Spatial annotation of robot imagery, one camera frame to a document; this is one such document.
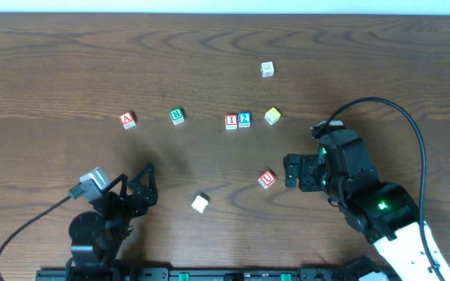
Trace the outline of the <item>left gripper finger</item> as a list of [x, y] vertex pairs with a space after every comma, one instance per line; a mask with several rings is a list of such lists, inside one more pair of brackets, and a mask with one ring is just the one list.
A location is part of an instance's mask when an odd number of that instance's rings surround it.
[[128, 177], [126, 174], [122, 173], [117, 178], [115, 178], [104, 190], [101, 191], [102, 197], [105, 197], [111, 189], [113, 189], [118, 183], [121, 183], [121, 189], [119, 196], [126, 197], [127, 196], [127, 180]]
[[148, 163], [136, 176], [128, 181], [128, 188], [131, 191], [155, 191], [155, 168], [152, 163]]

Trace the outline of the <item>red letter A block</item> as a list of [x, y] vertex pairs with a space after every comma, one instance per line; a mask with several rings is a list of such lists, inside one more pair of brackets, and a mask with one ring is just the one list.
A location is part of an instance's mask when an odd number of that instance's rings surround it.
[[136, 121], [135, 121], [134, 115], [131, 112], [125, 112], [125, 113], [119, 115], [119, 120], [125, 130], [128, 130], [128, 129], [136, 126]]

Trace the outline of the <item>red letter I block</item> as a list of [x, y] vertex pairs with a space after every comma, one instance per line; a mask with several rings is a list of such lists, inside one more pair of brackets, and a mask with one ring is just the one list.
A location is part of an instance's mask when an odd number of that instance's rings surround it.
[[237, 114], [225, 115], [225, 127], [227, 130], [236, 130], [238, 128], [238, 115]]

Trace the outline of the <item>blue number 2 block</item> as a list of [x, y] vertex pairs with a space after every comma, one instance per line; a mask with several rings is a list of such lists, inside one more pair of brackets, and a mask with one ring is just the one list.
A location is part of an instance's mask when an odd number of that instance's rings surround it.
[[239, 128], [248, 128], [251, 126], [252, 118], [250, 112], [239, 112], [237, 114], [238, 127]]

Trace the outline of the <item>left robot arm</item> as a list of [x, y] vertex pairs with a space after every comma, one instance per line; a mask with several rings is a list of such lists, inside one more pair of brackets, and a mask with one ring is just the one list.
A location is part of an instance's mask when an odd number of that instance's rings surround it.
[[110, 181], [99, 167], [84, 174], [68, 192], [72, 199], [85, 197], [93, 207], [73, 219], [69, 227], [72, 258], [67, 280], [135, 280], [137, 273], [116, 256], [130, 236], [130, 221], [156, 204], [155, 169], [147, 164], [134, 178], [121, 174]]

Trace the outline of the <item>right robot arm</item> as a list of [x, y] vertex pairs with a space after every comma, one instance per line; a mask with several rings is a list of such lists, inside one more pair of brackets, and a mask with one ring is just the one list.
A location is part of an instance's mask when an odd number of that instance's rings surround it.
[[404, 187], [382, 182], [365, 141], [354, 130], [319, 138], [315, 155], [284, 157], [285, 185], [324, 192], [403, 280], [450, 280], [450, 267], [419, 207]]

